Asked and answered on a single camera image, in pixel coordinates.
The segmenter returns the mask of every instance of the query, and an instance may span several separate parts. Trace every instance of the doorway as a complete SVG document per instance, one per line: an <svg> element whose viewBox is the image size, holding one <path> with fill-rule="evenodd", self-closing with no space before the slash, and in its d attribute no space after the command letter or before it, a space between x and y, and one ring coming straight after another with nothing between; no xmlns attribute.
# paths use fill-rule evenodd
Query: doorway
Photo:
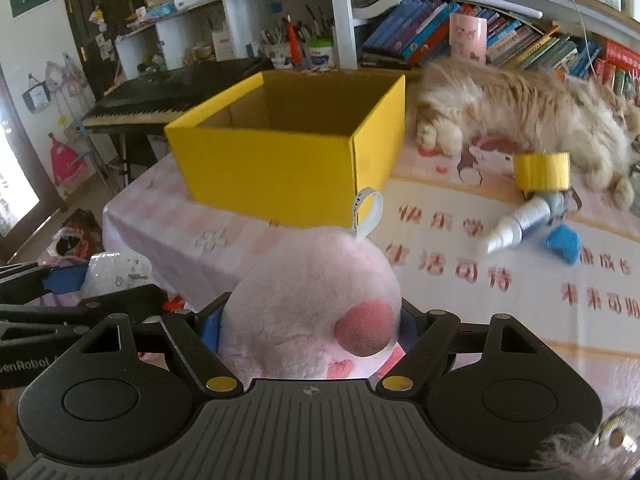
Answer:
<svg viewBox="0 0 640 480"><path fill-rule="evenodd" d="M0 66L0 260L8 261L59 209L66 204L24 131Z"/></svg>

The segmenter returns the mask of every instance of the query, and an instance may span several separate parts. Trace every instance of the red chinese character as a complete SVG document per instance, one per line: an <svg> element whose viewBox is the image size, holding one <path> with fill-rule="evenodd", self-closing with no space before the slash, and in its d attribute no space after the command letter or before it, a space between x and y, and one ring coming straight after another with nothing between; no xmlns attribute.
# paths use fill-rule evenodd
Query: red chinese character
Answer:
<svg viewBox="0 0 640 480"><path fill-rule="evenodd" d="M462 227L465 229L466 235L469 238L482 236L482 230L484 229L481 221L472 220L471 218L467 218L464 222L462 222Z"/></svg>
<svg viewBox="0 0 640 480"><path fill-rule="evenodd" d="M578 289L573 283L562 284L562 301L567 301L570 305L578 304Z"/></svg>
<svg viewBox="0 0 640 480"><path fill-rule="evenodd" d="M628 276L631 274L631 266L629 262L620 258L620 270L622 270L622 274Z"/></svg>
<svg viewBox="0 0 640 480"><path fill-rule="evenodd" d="M419 207L401 207L398 212L400 213L400 221L413 222L419 224L422 220L422 209Z"/></svg>
<svg viewBox="0 0 640 480"><path fill-rule="evenodd" d="M402 247L402 245L389 244L385 248L386 259L392 267L404 266L406 263L406 257L409 254L409 248Z"/></svg>
<svg viewBox="0 0 640 480"><path fill-rule="evenodd" d="M444 272L444 266L447 264L447 259L442 253L431 253L427 256L427 251L422 251L420 255L419 270L426 269L431 276L442 276Z"/></svg>
<svg viewBox="0 0 640 480"><path fill-rule="evenodd" d="M616 272L616 268L613 266L613 258L610 254L600 255L600 266L603 269L611 269L613 272Z"/></svg>
<svg viewBox="0 0 640 480"><path fill-rule="evenodd" d="M609 308L616 314L620 314L620 312L622 312L622 305L620 304L618 295L613 292L608 292L607 297L609 298Z"/></svg>
<svg viewBox="0 0 640 480"><path fill-rule="evenodd" d="M434 213L433 221L431 221L431 227L451 231L453 227L453 215L450 215L449 213Z"/></svg>
<svg viewBox="0 0 640 480"><path fill-rule="evenodd" d="M590 286L587 289L587 306L593 310L601 309L602 302L600 301L600 293L597 288Z"/></svg>
<svg viewBox="0 0 640 480"><path fill-rule="evenodd" d="M475 283L478 279L478 264L473 260L458 258L456 276L462 280L467 280L469 283Z"/></svg>
<svg viewBox="0 0 640 480"><path fill-rule="evenodd" d="M591 253L590 249L584 246L580 248L580 263L585 265L593 265L593 253Z"/></svg>
<svg viewBox="0 0 640 480"><path fill-rule="evenodd" d="M489 269L489 278L491 278L491 282L489 286L494 288L494 285L497 283L498 288L502 292L506 292L509 290L509 285L511 285L511 273L509 269L505 269L503 267L491 267Z"/></svg>
<svg viewBox="0 0 640 480"><path fill-rule="evenodd" d="M640 319L640 305L638 305L636 300L633 300L632 298L625 298L625 305L627 316Z"/></svg>

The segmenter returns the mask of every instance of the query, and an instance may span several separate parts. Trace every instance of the gray ribbed plate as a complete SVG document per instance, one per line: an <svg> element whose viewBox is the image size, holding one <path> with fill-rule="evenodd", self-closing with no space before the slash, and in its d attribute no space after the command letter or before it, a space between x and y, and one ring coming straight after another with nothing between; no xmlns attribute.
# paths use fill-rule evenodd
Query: gray ribbed plate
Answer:
<svg viewBox="0 0 640 480"><path fill-rule="evenodd" d="M205 404L193 425L153 456L92 468L39 457L17 478L566 480L568 476L560 471L507 472L472 462L441 443L413 404L382 399L367 381L260 380L242 397Z"/></svg>

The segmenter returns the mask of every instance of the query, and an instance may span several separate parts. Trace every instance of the floor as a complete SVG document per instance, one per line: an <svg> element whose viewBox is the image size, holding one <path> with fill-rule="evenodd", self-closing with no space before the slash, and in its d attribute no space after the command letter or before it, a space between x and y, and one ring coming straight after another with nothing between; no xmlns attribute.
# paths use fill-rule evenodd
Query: floor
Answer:
<svg viewBox="0 0 640 480"><path fill-rule="evenodd" d="M104 184L99 178L91 178L73 193L67 203L69 209L63 213L56 213L31 236L16 255L10 260L12 264L34 262L49 247L52 238L62 227L65 219L76 209L91 210L98 223L102 225L102 210L111 199Z"/></svg>

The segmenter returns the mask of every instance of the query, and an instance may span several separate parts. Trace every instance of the pink plush toy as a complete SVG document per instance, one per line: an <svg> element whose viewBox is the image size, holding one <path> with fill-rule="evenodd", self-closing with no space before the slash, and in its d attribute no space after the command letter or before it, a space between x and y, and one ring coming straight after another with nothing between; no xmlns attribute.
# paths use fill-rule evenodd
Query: pink plush toy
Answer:
<svg viewBox="0 0 640 480"><path fill-rule="evenodd" d="M262 257L226 302L219 355L253 378L345 379L386 373L402 297L384 254L334 227L303 230Z"/></svg>

